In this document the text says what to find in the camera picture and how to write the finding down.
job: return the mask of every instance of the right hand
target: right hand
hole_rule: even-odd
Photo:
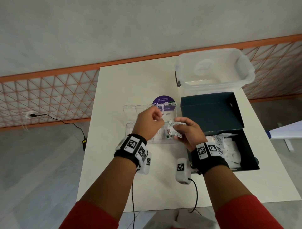
[[[196,145],[207,142],[207,139],[196,122],[186,117],[176,117],[175,122],[184,122],[187,125],[174,125],[173,128],[182,134],[182,138],[173,136],[174,139],[182,142],[192,152]]]

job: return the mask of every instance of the forearm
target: forearm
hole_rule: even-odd
[[[252,194],[226,166],[211,168],[204,180],[215,212],[234,198]]]
[[[127,203],[135,172],[136,166],[132,161],[115,157],[81,200],[98,206],[119,220]]]

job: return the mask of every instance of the left hand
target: left hand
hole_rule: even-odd
[[[138,134],[149,141],[165,124],[161,117],[162,112],[156,106],[149,107],[138,114],[132,133]]]

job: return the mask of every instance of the tabletop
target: tabletop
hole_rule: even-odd
[[[125,136],[124,105],[152,104],[156,97],[168,95],[179,105],[177,114],[181,115],[174,75],[177,58],[100,68],[77,200],[110,163],[115,147]],[[260,162],[260,170],[235,172],[235,175],[261,202],[301,200],[243,90],[234,93],[245,135]],[[194,207],[194,184],[182,185],[175,179],[176,160],[187,157],[185,147],[181,143],[147,147],[152,152],[152,163],[148,175],[134,177],[135,211]],[[198,188],[197,207],[212,206],[203,177],[192,174],[192,179]],[[132,211],[131,195],[124,212],[128,211]]]

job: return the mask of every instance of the power outlet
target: power outlet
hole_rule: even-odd
[[[38,114],[38,112],[36,112],[36,111],[26,111],[24,113],[25,113],[25,118],[27,118],[27,119],[32,118],[31,114],[36,114],[36,115]]]

